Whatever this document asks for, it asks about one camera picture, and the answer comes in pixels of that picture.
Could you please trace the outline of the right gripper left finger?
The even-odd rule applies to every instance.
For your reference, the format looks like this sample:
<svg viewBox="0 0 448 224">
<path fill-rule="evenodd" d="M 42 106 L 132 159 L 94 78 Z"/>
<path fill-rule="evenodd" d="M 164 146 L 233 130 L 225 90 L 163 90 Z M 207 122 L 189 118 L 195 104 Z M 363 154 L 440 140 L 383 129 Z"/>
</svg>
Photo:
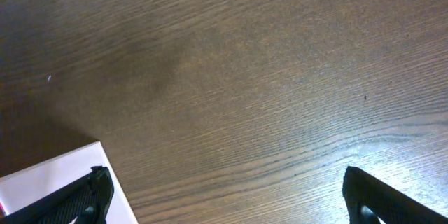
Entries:
<svg viewBox="0 0 448 224">
<path fill-rule="evenodd" d="M 1 224 L 106 224 L 114 194 L 108 167 L 91 172 L 1 219 Z"/>
</svg>

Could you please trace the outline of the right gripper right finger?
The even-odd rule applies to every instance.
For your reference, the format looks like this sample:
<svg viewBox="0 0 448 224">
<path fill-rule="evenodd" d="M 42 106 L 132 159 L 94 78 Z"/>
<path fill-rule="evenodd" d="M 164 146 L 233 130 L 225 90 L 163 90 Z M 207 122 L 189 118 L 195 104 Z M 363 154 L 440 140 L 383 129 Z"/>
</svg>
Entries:
<svg viewBox="0 0 448 224">
<path fill-rule="evenodd" d="M 358 167 L 346 168 L 342 194 L 350 224 L 447 222 L 447 217 Z"/>
</svg>

